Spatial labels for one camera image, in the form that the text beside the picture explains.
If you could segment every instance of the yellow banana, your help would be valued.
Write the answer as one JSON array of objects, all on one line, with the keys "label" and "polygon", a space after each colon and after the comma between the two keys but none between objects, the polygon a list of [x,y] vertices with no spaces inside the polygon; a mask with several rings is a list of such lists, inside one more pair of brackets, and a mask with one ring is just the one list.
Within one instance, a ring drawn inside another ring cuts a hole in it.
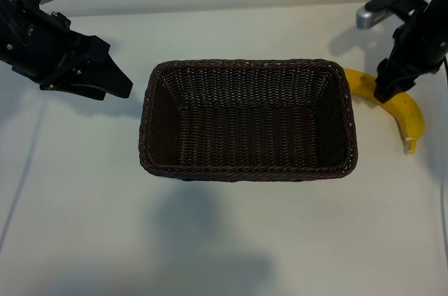
[{"label": "yellow banana", "polygon": [[380,105],[398,121],[409,153],[413,154],[417,146],[417,139],[425,132],[425,119],[419,105],[406,93],[399,93],[382,104],[373,96],[375,77],[352,69],[344,70],[352,94],[367,98]]}]

